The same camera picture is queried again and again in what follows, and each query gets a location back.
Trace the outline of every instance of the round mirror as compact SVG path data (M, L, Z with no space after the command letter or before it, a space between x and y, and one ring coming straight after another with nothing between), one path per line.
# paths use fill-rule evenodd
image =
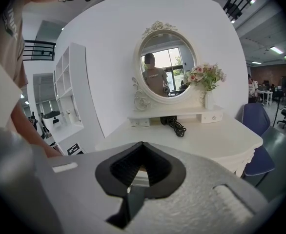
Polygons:
M162 97L175 97L188 88L184 74L194 66L189 47L178 36L153 36L141 52L141 74L147 86Z

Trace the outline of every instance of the flower vase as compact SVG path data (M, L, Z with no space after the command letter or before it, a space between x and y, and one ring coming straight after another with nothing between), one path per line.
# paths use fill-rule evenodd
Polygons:
M215 101L213 99L212 91L206 91L205 95L205 108L208 110L212 110L215 105Z

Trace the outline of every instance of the person's arm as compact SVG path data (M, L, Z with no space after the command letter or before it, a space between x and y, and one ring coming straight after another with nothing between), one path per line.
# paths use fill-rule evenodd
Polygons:
M47 157L61 156L59 152L44 142L37 130L22 112L20 103L16 104L11 114L11 118L17 132L23 136L28 143L43 147Z

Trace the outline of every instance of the person's hand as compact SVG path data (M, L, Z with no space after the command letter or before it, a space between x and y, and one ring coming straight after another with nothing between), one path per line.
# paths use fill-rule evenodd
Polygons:
M45 148L45 154L48 158L53 158L53 157L59 157L62 156L61 153L59 153L58 151L56 151L54 148L48 146L47 148Z

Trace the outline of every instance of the white cabinet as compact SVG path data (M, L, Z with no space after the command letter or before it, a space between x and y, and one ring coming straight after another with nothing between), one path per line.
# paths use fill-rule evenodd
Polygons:
M85 47L71 43L56 61L54 90L63 124L50 132L64 155L94 151L103 139L90 93Z

